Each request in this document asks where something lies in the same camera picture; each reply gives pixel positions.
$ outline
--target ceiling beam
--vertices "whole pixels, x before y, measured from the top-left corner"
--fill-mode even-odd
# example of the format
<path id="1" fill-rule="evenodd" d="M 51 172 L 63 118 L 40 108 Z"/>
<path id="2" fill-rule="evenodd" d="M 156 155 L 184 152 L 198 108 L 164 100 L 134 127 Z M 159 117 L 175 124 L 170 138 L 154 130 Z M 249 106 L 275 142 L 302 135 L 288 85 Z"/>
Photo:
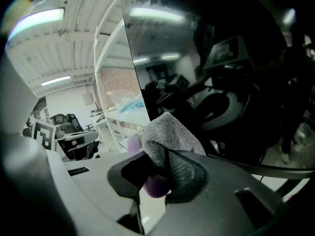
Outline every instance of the ceiling beam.
<path id="1" fill-rule="evenodd" d="M 108 38 L 109 36 L 103 34 L 98 36 L 98 40 L 101 42 L 106 42 Z M 69 32 L 68 34 L 65 33 L 61 36 L 59 33 L 43 35 L 26 40 L 11 49 L 6 46 L 6 52 L 9 57 L 14 57 L 16 55 L 20 55 L 23 52 L 27 52 L 30 48 L 40 48 L 41 46 L 47 46 L 50 44 L 74 41 L 94 42 L 94 32 L 74 31 Z"/>
<path id="2" fill-rule="evenodd" d="M 90 80 L 92 77 L 93 77 L 93 75 L 87 76 L 87 77 L 73 78 L 73 79 L 71 79 L 71 80 L 72 80 L 72 82 L 84 81 L 84 80 L 87 80 L 87 82 L 89 82 L 89 80 Z"/>
<path id="3" fill-rule="evenodd" d="M 115 7 L 120 3 L 120 0 L 113 0 L 111 2 L 111 4 L 108 6 L 108 9 L 105 10 L 105 14 L 103 15 L 100 23 L 96 26 L 95 29 L 95 39 L 99 39 L 99 34 L 100 31 L 102 30 L 102 27 L 104 25 L 104 23 L 106 22 L 106 20 L 109 18 L 109 16 L 112 14 L 112 12 L 114 11 Z"/>
<path id="4" fill-rule="evenodd" d="M 46 92 L 38 92 L 38 93 L 36 93 L 35 92 L 35 94 L 36 94 L 36 96 L 38 97 L 38 98 L 41 98 L 41 97 L 44 97 L 44 96 L 46 96 L 46 95 L 48 95 L 48 94 L 51 94 L 51 93 L 55 93 L 55 92 L 58 92 L 58 91 L 61 91 L 61 90 L 65 90 L 65 89 L 70 89 L 70 88 L 76 88 L 76 87 L 82 87 L 82 86 L 87 86 L 87 85 L 89 85 L 90 83 L 86 83 L 86 82 L 83 82 L 83 83 L 81 83 L 81 84 L 78 84 L 78 85 L 71 85 L 71 86 L 67 86 L 67 87 L 60 87 L 60 88 L 55 88 L 55 89 L 52 89 L 52 90 L 48 90 L 48 91 L 46 91 Z"/>
<path id="5" fill-rule="evenodd" d="M 31 81 L 31 82 L 27 83 L 27 85 L 30 88 L 34 88 L 34 87 L 39 86 L 41 83 L 44 83 L 46 81 L 54 80 L 54 79 L 65 77 L 65 76 L 81 75 L 81 74 L 86 74 L 86 73 L 94 73 L 94 67 L 75 69 L 75 70 L 72 69 L 72 70 L 68 70 L 65 72 L 51 74 L 49 76 L 44 76 L 38 80 Z"/>
<path id="6" fill-rule="evenodd" d="M 99 72 L 100 68 L 102 67 L 103 62 L 105 61 L 107 66 L 122 66 L 122 67 L 129 67 L 131 68 L 133 66 L 132 60 L 130 61 L 126 61 L 126 60 L 118 60 L 121 61 L 123 64 L 117 64 L 117 60 L 111 60 L 108 59 L 107 56 L 110 54 L 111 49 L 113 48 L 113 46 L 116 44 L 117 40 L 121 37 L 121 36 L 126 36 L 126 30 L 125 30 L 125 24 L 124 24 L 124 20 L 122 19 L 119 24 L 115 27 L 114 31 L 112 32 L 112 34 L 109 36 L 108 40 L 106 41 L 101 53 L 99 54 L 99 57 L 97 59 L 96 62 L 96 68 L 95 68 L 95 72 Z"/>

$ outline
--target black chair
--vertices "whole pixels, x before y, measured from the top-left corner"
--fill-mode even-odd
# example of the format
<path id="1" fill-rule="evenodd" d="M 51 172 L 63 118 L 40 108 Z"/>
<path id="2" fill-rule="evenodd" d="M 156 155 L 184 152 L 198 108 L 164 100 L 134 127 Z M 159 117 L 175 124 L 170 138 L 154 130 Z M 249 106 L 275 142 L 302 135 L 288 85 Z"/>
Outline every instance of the black chair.
<path id="1" fill-rule="evenodd" d="M 68 119 L 63 114 L 57 114 L 49 118 L 53 125 L 61 125 L 65 134 L 71 134 L 79 132 L 72 122 L 68 122 Z"/>
<path id="2" fill-rule="evenodd" d="M 70 160 L 91 159 L 98 152 L 97 146 L 99 142 L 95 141 L 98 137 L 97 132 L 84 132 L 74 114 L 67 114 L 66 116 L 57 114 L 50 117 L 50 119 L 53 125 L 61 125 L 64 133 L 69 134 L 64 139 L 59 140 L 58 143 Z"/>
<path id="3" fill-rule="evenodd" d="M 67 121 L 74 125 L 77 132 L 84 131 L 83 128 L 81 127 L 77 117 L 74 114 L 67 114 L 66 117 L 67 117 Z"/>

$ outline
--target desk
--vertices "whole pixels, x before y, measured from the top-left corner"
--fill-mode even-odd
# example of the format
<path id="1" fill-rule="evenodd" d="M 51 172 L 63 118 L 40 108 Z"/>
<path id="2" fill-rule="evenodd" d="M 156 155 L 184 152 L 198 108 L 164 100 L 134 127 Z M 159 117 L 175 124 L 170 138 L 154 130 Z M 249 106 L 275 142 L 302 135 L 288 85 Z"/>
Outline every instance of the desk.
<path id="1" fill-rule="evenodd" d="M 101 124 L 106 124 L 108 126 L 108 129 L 113 137 L 113 140 L 115 142 L 115 145 L 117 147 L 117 149 L 120 151 L 121 147 L 119 146 L 119 142 L 117 140 L 116 134 L 115 134 L 115 130 L 112 126 L 111 120 L 115 120 L 118 130 L 122 136 L 122 139 L 124 140 L 125 137 L 123 135 L 122 132 L 122 128 L 119 124 L 119 121 L 124 121 L 130 124 L 135 124 L 135 125 L 140 125 L 140 126 L 147 126 L 150 122 L 148 113 L 146 111 L 146 109 L 143 109 L 142 111 L 139 112 L 133 112 L 132 114 L 127 114 L 123 117 L 120 116 L 120 114 L 118 113 L 118 111 L 116 109 L 114 110 L 105 110 L 103 111 L 104 113 L 104 119 L 100 120 L 99 122 L 96 122 L 97 119 L 99 119 L 99 116 L 94 116 L 91 118 L 91 122 L 93 124 L 93 127 L 96 129 L 97 126 L 101 125 Z"/>
<path id="2" fill-rule="evenodd" d="M 70 134 L 65 134 L 61 138 L 55 139 L 55 141 L 72 141 L 76 138 L 81 138 L 84 134 L 88 134 L 89 131 L 83 131 L 83 132 L 76 132 L 76 133 L 70 133 Z"/>
<path id="3" fill-rule="evenodd" d="M 76 162 L 63 163 L 59 155 L 50 150 L 47 158 L 51 175 L 65 209 L 73 220 L 78 235 L 97 236 L 102 232 L 126 235 L 126 229 L 117 224 L 129 214 L 133 200 L 120 197 L 107 181 L 107 172 L 113 165 L 128 158 L 128 154 Z M 70 176 L 68 170 L 87 167 L 90 171 Z"/>
<path id="4" fill-rule="evenodd" d="M 125 149 L 128 149 L 128 138 L 123 139 L 121 142 L 119 142 L 121 146 L 123 146 Z"/>

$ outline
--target white shelf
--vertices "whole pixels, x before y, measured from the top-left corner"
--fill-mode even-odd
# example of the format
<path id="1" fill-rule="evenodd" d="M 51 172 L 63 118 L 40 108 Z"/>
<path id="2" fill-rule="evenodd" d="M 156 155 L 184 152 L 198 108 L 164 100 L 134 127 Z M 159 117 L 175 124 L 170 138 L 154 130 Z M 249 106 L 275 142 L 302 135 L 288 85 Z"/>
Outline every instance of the white shelf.
<path id="1" fill-rule="evenodd" d="M 140 126 L 147 126 L 150 122 L 147 110 L 144 108 L 142 111 L 134 111 L 132 114 L 126 114 L 121 117 L 117 110 L 104 111 L 104 116 L 109 119 L 128 122 Z"/>
<path id="2" fill-rule="evenodd" d="M 123 19 L 111 33 L 96 60 L 95 72 L 104 68 L 134 69 Z"/>

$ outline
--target ceiling light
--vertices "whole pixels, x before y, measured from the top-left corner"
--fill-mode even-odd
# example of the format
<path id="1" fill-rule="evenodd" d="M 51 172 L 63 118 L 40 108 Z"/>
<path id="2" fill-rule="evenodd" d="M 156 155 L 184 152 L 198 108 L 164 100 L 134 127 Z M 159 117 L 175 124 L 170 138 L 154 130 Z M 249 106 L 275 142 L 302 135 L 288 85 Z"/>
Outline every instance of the ceiling light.
<path id="1" fill-rule="evenodd" d="M 183 16 L 177 15 L 174 13 L 162 11 L 162 10 L 155 10 L 149 8 L 132 8 L 130 12 L 131 17 L 148 17 L 148 18 L 161 18 L 167 19 L 171 21 L 181 21 Z"/>
<path id="2" fill-rule="evenodd" d="M 54 80 L 51 80 L 51 81 L 47 81 L 47 82 L 42 83 L 41 85 L 45 86 L 45 85 L 48 85 L 48 84 L 51 84 L 51 83 L 54 83 L 54 82 L 64 81 L 64 80 L 68 80 L 68 79 L 70 79 L 70 76 L 65 76 L 65 77 L 61 77 L 61 78 L 54 79 Z"/>
<path id="3" fill-rule="evenodd" d="M 59 21 L 63 19 L 64 9 L 45 10 L 34 13 L 25 18 L 22 18 L 13 28 L 9 39 L 15 36 L 17 33 L 30 28 L 32 26 L 40 25 L 47 22 Z"/>
<path id="4" fill-rule="evenodd" d="M 179 54 L 165 54 L 165 55 L 162 55 L 161 56 L 161 59 L 164 59 L 164 60 L 166 60 L 166 59 L 178 59 L 180 57 L 180 55 Z"/>
<path id="5" fill-rule="evenodd" d="M 286 15 L 284 16 L 284 20 L 283 22 L 286 24 L 286 25 L 289 25 L 293 22 L 294 20 L 294 17 L 295 17 L 295 10 L 294 9 L 290 9 Z"/>
<path id="6" fill-rule="evenodd" d="M 136 59 L 136 60 L 133 61 L 133 63 L 134 63 L 134 64 L 135 64 L 135 63 L 141 63 L 141 62 L 144 62 L 144 61 L 147 61 L 147 60 L 148 60 L 148 58 Z"/>

